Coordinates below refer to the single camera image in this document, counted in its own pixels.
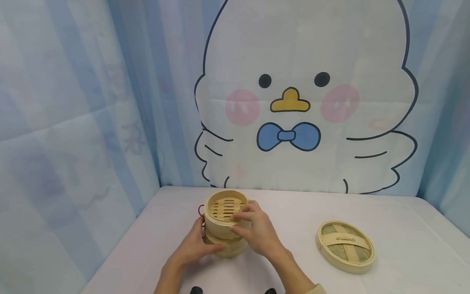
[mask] hand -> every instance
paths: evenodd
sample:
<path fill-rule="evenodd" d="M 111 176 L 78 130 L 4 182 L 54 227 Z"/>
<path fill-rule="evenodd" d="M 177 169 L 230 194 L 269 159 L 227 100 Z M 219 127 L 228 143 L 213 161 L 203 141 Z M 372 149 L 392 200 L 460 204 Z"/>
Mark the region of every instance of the hand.
<path fill-rule="evenodd" d="M 204 218 L 199 217 L 195 222 L 187 236 L 183 239 L 180 246 L 170 256 L 168 262 L 172 262 L 177 266 L 186 266 L 192 262 L 196 262 L 204 256 L 225 250 L 222 244 L 207 245 L 203 241 L 202 226 Z"/>
<path fill-rule="evenodd" d="M 282 245 L 269 216 L 261 210 L 256 201 L 250 200 L 239 212 L 234 213 L 233 220 L 245 220 L 251 222 L 251 228 L 243 228 L 239 225 L 230 227 L 230 230 L 245 239 L 254 252 L 271 259 L 273 255 L 287 250 Z"/>

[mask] stacked steamer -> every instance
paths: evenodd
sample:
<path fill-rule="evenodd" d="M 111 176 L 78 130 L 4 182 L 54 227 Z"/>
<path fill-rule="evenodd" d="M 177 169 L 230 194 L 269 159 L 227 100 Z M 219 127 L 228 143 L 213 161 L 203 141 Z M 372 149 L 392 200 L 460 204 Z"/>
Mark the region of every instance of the stacked steamer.
<path fill-rule="evenodd" d="M 210 196 L 204 205 L 205 240 L 208 244 L 223 244 L 225 251 L 218 256 L 231 258 L 242 253 L 248 243 L 230 231 L 236 224 L 249 228 L 250 222 L 232 221 L 230 217 L 241 207 L 248 204 L 248 199 L 235 190 L 224 190 Z"/>

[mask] table surface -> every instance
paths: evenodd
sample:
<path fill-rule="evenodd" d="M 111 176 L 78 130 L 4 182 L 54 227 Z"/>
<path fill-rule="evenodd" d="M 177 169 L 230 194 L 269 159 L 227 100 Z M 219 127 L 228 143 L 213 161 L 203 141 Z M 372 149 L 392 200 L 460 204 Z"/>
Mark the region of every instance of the table surface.
<path fill-rule="evenodd" d="M 197 207 L 220 189 L 163 187 L 132 224 L 82 294 L 152 294 L 160 270 L 198 217 Z M 240 190 L 271 217 L 283 244 L 329 294 L 470 293 L 470 239 L 435 208 L 414 197 Z M 326 220 L 365 232 L 376 248 L 372 270 L 355 275 L 330 265 L 315 234 Z M 208 256 L 190 266 L 181 293 L 284 293 L 272 266 L 251 249 L 234 259 Z"/>

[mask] bamboo steamer basket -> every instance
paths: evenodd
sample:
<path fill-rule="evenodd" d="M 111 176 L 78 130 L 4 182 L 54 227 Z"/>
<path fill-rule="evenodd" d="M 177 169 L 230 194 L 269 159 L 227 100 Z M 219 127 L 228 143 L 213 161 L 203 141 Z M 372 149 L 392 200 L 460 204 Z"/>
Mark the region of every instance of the bamboo steamer basket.
<path fill-rule="evenodd" d="M 231 221 L 233 213 L 248 204 L 246 196 L 235 190 L 223 190 L 210 196 L 204 204 L 205 228 L 217 239 L 231 240 L 239 238 L 230 231 L 230 227 L 239 224 L 249 228 L 250 222 Z"/>
<path fill-rule="evenodd" d="M 225 257 L 225 258 L 232 258 L 243 251 L 245 251 L 248 243 L 243 238 L 231 239 L 231 240 L 222 240 L 214 237 L 211 232 L 207 229 L 204 230 L 205 232 L 205 242 L 206 244 L 222 244 L 225 246 L 225 250 L 222 252 L 216 253 L 217 256 Z"/>
<path fill-rule="evenodd" d="M 329 263 L 353 274 L 368 272 L 376 255 L 366 234 L 346 222 L 322 223 L 317 232 L 316 244 Z"/>

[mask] woven bamboo lid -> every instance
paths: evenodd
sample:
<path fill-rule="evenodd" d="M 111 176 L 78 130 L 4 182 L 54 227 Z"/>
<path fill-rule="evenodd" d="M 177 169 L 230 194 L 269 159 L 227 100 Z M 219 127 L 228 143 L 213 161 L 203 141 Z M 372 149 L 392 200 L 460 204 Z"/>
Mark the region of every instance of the woven bamboo lid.
<path fill-rule="evenodd" d="M 329 263 L 354 274 L 369 271 L 376 255 L 366 234 L 347 222 L 322 223 L 317 232 L 316 244 Z"/>

